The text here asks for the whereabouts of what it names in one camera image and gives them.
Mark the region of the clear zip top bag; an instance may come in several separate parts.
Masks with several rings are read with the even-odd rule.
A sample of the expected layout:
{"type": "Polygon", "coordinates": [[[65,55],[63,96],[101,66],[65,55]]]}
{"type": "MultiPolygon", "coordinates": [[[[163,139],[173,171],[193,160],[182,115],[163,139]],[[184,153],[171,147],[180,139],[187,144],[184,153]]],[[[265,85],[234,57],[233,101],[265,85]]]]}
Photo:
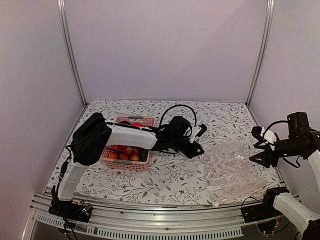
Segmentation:
{"type": "Polygon", "coordinates": [[[246,147],[239,140],[216,143],[201,156],[204,189],[213,207],[241,202],[268,185],[251,165],[246,147]]]}

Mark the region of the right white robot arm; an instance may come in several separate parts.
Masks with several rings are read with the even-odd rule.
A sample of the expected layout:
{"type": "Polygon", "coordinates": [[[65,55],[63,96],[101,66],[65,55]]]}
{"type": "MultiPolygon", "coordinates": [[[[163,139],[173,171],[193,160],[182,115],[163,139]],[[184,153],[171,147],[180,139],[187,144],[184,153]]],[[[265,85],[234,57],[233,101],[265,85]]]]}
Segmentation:
{"type": "MultiPolygon", "coordinates": [[[[268,127],[255,126],[251,130],[257,140],[254,148],[261,152],[249,157],[253,163],[265,168],[277,167],[279,159],[288,157],[307,160],[317,181],[320,180],[320,133],[309,125],[307,113],[294,112],[287,116],[288,138],[279,139],[270,129],[282,121],[275,121],[268,127]]],[[[257,207],[242,209],[245,222],[255,222],[282,214],[301,234],[303,240],[315,240],[320,236],[320,215],[296,200],[286,187],[266,190],[262,203],[257,207]]]]}

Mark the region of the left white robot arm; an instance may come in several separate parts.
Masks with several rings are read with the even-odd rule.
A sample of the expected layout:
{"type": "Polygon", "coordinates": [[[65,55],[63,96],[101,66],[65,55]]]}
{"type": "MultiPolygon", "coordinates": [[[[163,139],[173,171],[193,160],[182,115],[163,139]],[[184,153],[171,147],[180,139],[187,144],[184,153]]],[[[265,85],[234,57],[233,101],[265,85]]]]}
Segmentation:
{"type": "Polygon", "coordinates": [[[74,191],[86,169],[98,162],[106,146],[138,147],[156,152],[171,149],[192,159],[205,152],[196,138],[206,130],[204,124],[191,126],[182,116],[174,116],[160,127],[138,127],[108,121],[101,113],[94,113],[74,132],[71,144],[66,146],[69,155],[51,191],[57,200],[55,209],[63,217],[74,213],[70,202],[74,191]]]}

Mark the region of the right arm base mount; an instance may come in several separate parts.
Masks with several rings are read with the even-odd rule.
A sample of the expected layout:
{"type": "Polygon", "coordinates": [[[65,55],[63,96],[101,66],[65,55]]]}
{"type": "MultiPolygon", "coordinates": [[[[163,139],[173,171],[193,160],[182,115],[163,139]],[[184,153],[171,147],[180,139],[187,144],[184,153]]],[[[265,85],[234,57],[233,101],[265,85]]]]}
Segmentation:
{"type": "Polygon", "coordinates": [[[245,199],[241,205],[240,211],[245,223],[252,223],[279,217],[282,214],[276,210],[271,203],[259,201],[256,204],[244,205],[245,199]]]}

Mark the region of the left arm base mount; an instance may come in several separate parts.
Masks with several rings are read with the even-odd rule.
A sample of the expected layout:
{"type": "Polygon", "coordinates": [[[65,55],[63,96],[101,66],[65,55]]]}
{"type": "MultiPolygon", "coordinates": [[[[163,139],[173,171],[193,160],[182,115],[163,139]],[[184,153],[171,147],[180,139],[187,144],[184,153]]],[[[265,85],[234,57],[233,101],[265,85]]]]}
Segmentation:
{"type": "Polygon", "coordinates": [[[88,223],[92,214],[92,205],[80,201],[78,203],[71,201],[52,200],[48,212],[52,215],[88,223]]]}

